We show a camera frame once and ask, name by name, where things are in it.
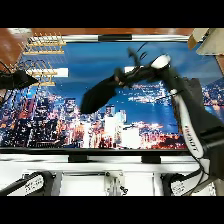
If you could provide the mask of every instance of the night cityscape image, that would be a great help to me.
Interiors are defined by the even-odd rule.
[[[64,56],[38,56],[54,68],[68,68],[69,77],[55,77],[56,86],[17,91],[0,109],[0,146],[186,149],[163,82],[117,89],[117,96],[97,112],[80,113],[83,94],[110,77],[115,67],[133,66],[127,47],[137,49],[141,44],[69,43]],[[199,78],[205,109],[224,122],[224,82],[216,59],[203,59],[189,51],[186,43],[155,45],[146,45],[144,51],[151,54],[142,63],[149,63],[161,54],[157,48],[163,48],[183,77]],[[34,58],[24,56],[22,60]]]

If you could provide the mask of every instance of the brown wooden floor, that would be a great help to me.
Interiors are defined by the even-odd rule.
[[[33,35],[50,33],[54,35],[75,34],[178,34],[191,35],[194,28],[32,28]],[[7,28],[0,28],[0,61],[6,65],[15,64],[21,53],[18,43],[26,41],[25,35],[11,34]],[[224,58],[217,57],[224,74]]]

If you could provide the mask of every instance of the black bar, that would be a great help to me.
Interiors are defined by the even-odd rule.
[[[116,40],[132,40],[131,34],[103,34],[98,36],[98,41],[110,42]]]
[[[173,149],[77,149],[77,148],[0,148],[0,154],[88,155],[88,156],[189,156],[188,150]]]

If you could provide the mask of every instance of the city skyline desk mat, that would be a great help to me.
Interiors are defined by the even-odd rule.
[[[61,71],[68,74],[55,75],[55,86],[17,91],[4,104],[0,109],[0,146],[186,150],[162,82],[140,82],[132,89],[117,89],[117,95],[96,113],[80,114],[83,94],[110,77],[116,67],[134,66],[127,48],[137,51],[142,44],[67,43],[63,55],[22,56],[20,61],[50,62],[53,69],[64,68]],[[147,52],[143,65],[169,54],[182,77],[199,78],[205,109],[224,122],[222,72],[214,56],[196,54],[198,47],[200,44],[190,51],[186,42],[148,42],[139,54]]]

